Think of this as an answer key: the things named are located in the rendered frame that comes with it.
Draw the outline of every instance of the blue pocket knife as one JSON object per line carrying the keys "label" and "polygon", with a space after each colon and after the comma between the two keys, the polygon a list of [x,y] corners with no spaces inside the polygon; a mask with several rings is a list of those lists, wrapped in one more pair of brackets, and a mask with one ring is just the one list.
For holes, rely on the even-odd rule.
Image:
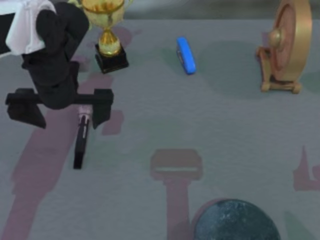
{"label": "blue pocket knife", "polygon": [[183,65],[186,74],[194,74],[196,72],[196,63],[187,39],[183,36],[178,37],[176,39],[176,44],[176,53],[180,62]]}

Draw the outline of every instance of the gray surface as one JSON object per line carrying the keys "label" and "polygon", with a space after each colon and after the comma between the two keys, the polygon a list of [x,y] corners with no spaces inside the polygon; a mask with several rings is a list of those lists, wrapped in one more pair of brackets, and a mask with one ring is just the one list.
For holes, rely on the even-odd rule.
{"label": "gray surface", "polygon": [[[273,19],[279,2],[279,0],[134,0],[125,17],[127,19]],[[319,19],[320,1],[310,0],[310,4],[313,17]]]}
{"label": "gray surface", "polygon": [[[319,239],[319,194],[293,188],[303,146],[309,167],[319,164],[319,22],[299,95],[260,92],[255,50],[272,24],[128,20],[122,26],[131,41],[124,28],[115,32],[130,67],[104,76],[93,60],[93,29],[78,51],[91,60],[79,76],[91,83],[81,91],[106,88],[113,78],[110,122],[119,123],[122,111],[121,132],[91,131],[85,167],[74,171],[67,147],[77,121],[72,107],[49,111],[48,128],[34,131],[11,121],[1,104],[0,239],[166,239],[165,186],[150,177],[157,149],[194,149],[202,158],[203,177],[189,186],[190,219],[212,199],[238,198],[262,208],[283,240]],[[197,62],[192,76],[175,53],[181,35]],[[17,87],[32,87],[20,64],[1,60],[2,103]]]}

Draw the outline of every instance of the trophy stem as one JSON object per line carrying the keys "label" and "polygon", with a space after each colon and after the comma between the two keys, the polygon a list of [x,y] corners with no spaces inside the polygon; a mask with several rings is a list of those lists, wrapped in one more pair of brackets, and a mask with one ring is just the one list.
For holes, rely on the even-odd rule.
{"label": "trophy stem", "polygon": [[121,51],[119,38],[111,31],[105,28],[99,38],[99,52],[106,57],[113,57]]}

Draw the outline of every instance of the gold trophy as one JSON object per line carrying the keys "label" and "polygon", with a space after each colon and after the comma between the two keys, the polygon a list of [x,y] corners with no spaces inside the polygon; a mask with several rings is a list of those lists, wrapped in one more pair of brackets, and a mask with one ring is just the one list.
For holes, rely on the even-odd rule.
{"label": "gold trophy", "polygon": [[119,38],[111,28],[124,18],[125,9],[133,0],[81,0],[84,13],[90,23],[103,29],[98,44],[95,45],[95,59],[102,73],[110,73],[129,66],[127,55]]}
{"label": "gold trophy", "polygon": [[300,92],[299,77],[307,63],[311,37],[309,0],[282,0],[268,35],[269,47],[261,46],[256,51],[262,70],[262,92]]}

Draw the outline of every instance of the black trophy base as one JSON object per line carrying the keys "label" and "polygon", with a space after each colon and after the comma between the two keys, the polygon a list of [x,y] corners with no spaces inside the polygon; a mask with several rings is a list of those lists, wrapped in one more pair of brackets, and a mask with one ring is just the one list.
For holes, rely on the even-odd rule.
{"label": "black trophy base", "polygon": [[129,63],[127,60],[127,54],[124,48],[121,46],[121,51],[115,56],[104,56],[99,52],[99,45],[95,45],[95,59],[98,63],[101,72],[103,74],[107,74],[110,72],[114,72],[116,70],[124,69],[129,67]]}

